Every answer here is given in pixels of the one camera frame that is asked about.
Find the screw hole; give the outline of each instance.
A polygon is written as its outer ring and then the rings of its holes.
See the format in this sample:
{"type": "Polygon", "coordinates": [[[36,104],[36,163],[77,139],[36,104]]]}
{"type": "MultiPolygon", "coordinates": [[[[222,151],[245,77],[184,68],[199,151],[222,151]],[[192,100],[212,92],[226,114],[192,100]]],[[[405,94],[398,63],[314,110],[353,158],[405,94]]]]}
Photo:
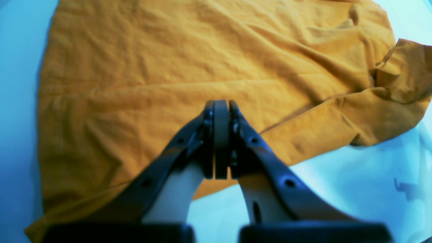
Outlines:
{"type": "Polygon", "coordinates": [[[255,217],[255,223],[261,223],[261,211],[260,207],[258,206],[258,203],[254,201],[254,217],[255,217]]]}
{"type": "Polygon", "coordinates": [[[291,180],[291,179],[287,179],[287,180],[285,181],[285,184],[286,184],[287,186],[289,186],[289,187],[295,187],[295,182],[294,182],[293,180],[291,180]]]}
{"type": "Polygon", "coordinates": [[[150,180],[150,179],[145,179],[145,180],[143,181],[143,183],[141,183],[141,187],[147,187],[147,186],[149,186],[151,183],[152,183],[152,180],[150,180]]]}

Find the black mount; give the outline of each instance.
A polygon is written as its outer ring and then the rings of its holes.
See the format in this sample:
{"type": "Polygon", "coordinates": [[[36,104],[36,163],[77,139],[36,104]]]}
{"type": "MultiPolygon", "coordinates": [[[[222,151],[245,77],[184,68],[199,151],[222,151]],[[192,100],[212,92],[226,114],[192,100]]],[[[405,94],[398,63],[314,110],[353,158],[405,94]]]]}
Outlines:
{"type": "Polygon", "coordinates": [[[206,179],[237,179],[251,225],[240,243],[388,243],[383,224],[360,222],[320,199],[279,160],[234,101],[208,101],[117,198],[78,222],[51,227],[44,243],[194,243],[186,222],[206,179]]]}

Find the folded fabric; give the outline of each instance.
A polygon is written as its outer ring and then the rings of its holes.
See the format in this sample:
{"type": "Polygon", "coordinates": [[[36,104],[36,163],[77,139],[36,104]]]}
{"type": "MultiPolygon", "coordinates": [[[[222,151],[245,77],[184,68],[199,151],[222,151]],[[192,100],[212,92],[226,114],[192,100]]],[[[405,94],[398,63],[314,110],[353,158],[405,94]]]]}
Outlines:
{"type": "Polygon", "coordinates": [[[106,204],[207,100],[235,100],[293,165],[408,131],[431,93],[432,47],[396,44],[370,0],[60,0],[39,89],[44,216],[26,233],[106,204]]]}

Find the orange cloth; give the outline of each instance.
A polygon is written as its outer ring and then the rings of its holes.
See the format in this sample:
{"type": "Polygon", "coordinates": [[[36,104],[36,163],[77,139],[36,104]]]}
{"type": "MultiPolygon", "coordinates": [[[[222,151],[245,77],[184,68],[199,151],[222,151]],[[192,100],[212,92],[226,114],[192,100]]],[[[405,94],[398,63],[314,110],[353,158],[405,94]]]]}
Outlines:
{"type": "Polygon", "coordinates": [[[33,242],[118,195],[210,99],[287,165],[398,136],[428,107],[432,47],[396,44],[369,0],[60,0],[40,80],[33,242]]]}

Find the white surface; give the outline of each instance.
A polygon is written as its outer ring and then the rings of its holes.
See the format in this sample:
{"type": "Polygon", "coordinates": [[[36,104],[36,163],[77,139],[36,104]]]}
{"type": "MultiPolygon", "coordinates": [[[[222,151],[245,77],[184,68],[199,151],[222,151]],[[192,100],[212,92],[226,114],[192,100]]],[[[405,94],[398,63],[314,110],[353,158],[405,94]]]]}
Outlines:
{"type": "MultiPolygon", "coordinates": [[[[396,38],[432,45],[432,13],[423,0],[376,2],[388,11],[396,38]]],[[[36,90],[56,4],[57,0],[0,0],[1,243],[29,242],[23,229],[41,216],[36,90]]],[[[432,190],[426,190],[432,187],[431,135],[429,109],[419,126],[393,140],[369,148],[344,147],[291,168],[339,209],[385,221],[397,243],[419,243],[432,235],[432,226],[426,224],[426,218],[432,218],[432,190]],[[422,189],[423,199],[408,200],[396,190],[395,178],[422,189]]],[[[236,242],[240,227],[248,223],[240,188],[194,201],[188,221],[199,243],[236,242]]]]}

